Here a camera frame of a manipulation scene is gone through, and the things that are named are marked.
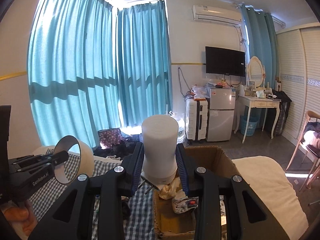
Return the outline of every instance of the wooden chair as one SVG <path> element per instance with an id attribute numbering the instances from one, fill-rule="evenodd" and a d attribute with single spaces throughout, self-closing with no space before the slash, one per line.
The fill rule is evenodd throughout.
<path id="1" fill-rule="evenodd" d="M 313 182 L 313 181 L 316 179 L 316 177 L 320 174 L 320 165 L 319 165 L 319 167 L 318 167 L 318 168 L 316 169 L 316 171 L 313 173 L 313 176 L 312 176 L 311 178 L 309 178 L 310 174 L 314 171 L 315 166 L 316 166 L 318 160 L 320 159 L 320 150 L 314 148 L 312 145 L 306 145 L 304 142 L 301 142 L 301 140 L 303 139 L 303 135 L 304 135 L 304 129 L 305 129 L 307 123 L 311 120 L 311 118 L 315 118 L 315 119 L 316 119 L 316 122 L 317 122 L 318 119 L 320 119 L 320 115 L 319 115 L 319 114 L 316 114 L 315 112 L 312 112 L 312 111 L 307 111 L 307 112 L 306 112 L 306 121 L 305 121 L 304 126 L 303 126 L 303 129 L 301 130 L 301 133 L 300 133 L 300 135 L 299 135 L 299 139 L 298 139 L 296 148 L 295 148 L 295 150 L 294 150 L 294 152 L 293 152 L 293 154 L 292 154 L 291 160 L 289 161 L 289 164 L 288 164 L 288 166 L 287 166 L 287 168 L 286 168 L 286 171 L 287 171 L 287 170 L 289 169 L 292 161 L 293 161 L 293 158 L 295 157 L 295 155 L 296 155 L 296 153 L 297 153 L 297 150 L 298 150 L 298 148 L 299 148 L 299 145 L 301 145 L 302 148 L 306 150 L 305 156 L 304 156 L 302 162 L 303 162 L 304 159 L 306 158 L 308 152 L 311 153 L 311 154 L 315 157 L 315 159 L 314 159 L 314 161 L 313 161 L 312 168 L 311 168 L 311 170 L 310 170 L 310 172 L 309 172 L 309 174 L 308 174 L 308 177 L 307 177 L 307 178 L 305 179 L 305 181 L 303 182 L 300 190 L 302 190 L 303 186 L 304 186 L 306 183 L 307 183 L 307 187 L 310 187 L 310 183 Z"/>

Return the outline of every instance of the fridge label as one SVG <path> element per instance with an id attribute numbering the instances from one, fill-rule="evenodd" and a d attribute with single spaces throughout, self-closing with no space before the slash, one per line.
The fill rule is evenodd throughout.
<path id="1" fill-rule="evenodd" d="M 218 115 L 219 115 L 219 111 L 218 110 L 210 111 L 210 116 L 218 116 Z"/>

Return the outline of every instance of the sliding wardrobe door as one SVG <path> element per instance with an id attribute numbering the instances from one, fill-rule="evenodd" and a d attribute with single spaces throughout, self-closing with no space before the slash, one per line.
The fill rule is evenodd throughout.
<path id="1" fill-rule="evenodd" d="M 292 100 L 284 131 L 298 138 L 306 100 L 306 57 L 300 30 L 277 35 L 282 90 Z"/>
<path id="2" fill-rule="evenodd" d="M 320 27 L 301 29 L 301 34 L 308 73 L 305 110 L 320 114 Z"/>

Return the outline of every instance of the oval mirror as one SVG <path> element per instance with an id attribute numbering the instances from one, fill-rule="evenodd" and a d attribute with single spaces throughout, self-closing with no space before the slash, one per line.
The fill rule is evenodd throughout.
<path id="1" fill-rule="evenodd" d="M 250 59 L 247 71 L 249 80 L 255 81 L 256 87 L 259 87 L 263 82 L 263 66 L 256 56 Z"/>

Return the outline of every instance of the suitcase handle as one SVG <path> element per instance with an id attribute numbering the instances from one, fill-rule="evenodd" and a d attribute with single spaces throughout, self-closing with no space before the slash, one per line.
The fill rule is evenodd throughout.
<path id="1" fill-rule="evenodd" d="M 199 130 L 201 130 L 201 126 L 202 126 L 202 114 L 200 115 L 200 120 L 199 120 Z"/>

